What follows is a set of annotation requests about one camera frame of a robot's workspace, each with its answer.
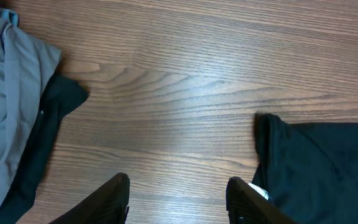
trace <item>pile of clothes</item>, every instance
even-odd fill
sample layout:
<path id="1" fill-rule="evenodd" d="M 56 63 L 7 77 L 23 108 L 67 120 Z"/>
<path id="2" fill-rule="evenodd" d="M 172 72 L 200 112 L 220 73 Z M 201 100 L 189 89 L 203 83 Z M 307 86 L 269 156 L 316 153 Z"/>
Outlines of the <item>pile of clothes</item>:
<path id="1" fill-rule="evenodd" d="M 55 73 L 61 51 L 18 23 L 0 9 L 0 223 L 15 223 L 34 204 L 60 120 L 88 97 Z"/>

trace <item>blue fabric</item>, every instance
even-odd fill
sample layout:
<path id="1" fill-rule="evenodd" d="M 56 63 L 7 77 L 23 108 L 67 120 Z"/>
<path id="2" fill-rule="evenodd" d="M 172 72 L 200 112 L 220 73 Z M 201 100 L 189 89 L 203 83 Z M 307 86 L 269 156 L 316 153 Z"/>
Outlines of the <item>blue fabric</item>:
<path id="1" fill-rule="evenodd" d="M 19 16 L 13 10 L 0 8 L 0 17 L 9 21 L 14 26 L 19 25 Z"/>

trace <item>brown wood tabletop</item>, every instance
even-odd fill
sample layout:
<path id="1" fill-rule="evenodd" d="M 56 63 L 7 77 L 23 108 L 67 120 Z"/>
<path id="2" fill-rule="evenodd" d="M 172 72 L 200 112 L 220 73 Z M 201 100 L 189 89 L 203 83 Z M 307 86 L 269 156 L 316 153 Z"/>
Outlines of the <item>brown wood tabletop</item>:
<path id="1" fill-rule="evenodd" d="M 358 1 L 11 0 L 90 92 L 19 223 L 48 223 L 118 172 L 127 223 L 228 223 L 257 166 L 256 112 L 358 122 Z"/>

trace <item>folded cloth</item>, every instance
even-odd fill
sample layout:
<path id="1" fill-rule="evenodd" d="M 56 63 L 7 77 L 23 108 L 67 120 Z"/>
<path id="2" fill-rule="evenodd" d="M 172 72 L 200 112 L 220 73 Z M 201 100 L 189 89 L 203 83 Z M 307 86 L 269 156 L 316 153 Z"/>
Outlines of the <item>folded cloth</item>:
<path id="1" fill-rule="evenodd" d="M 0 18 L 0 205 L 59 61 L 60 50 Z"/>
<path id="2" fill-rule="evenodd" d="M 0 17 L 7 20 L 14 26 L 19 25 L 19 16 L 13 10 L 0 8 Z"/>
<path id="3" fill-rule="evenodd" d="M 253 184 L 297 223 L 358 223 L 358 123 L 257 119 Z"/>
<path id="4" fill-rule="evenodd" d="M 0 224 L 16 223 L 33 206 L 60 120 L 87 97 L 88 93 L 76 81 L 59 74 L 49 80 L 16 176 L 0 207 Z"/>

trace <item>wooden table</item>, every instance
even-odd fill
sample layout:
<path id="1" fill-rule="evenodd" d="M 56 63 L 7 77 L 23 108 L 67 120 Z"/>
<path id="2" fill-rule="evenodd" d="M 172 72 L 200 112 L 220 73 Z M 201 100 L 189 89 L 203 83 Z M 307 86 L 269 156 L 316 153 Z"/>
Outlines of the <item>wooden table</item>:
<path id="1" fill-rule="evenodd" d="M 228 223 L 227 181 L 258 163 L 256 112 L 358 122 L 358 1 L 6 3 L 90 92 L 20 223 L 53 220 L 118 172 L 127 223 Z"/>

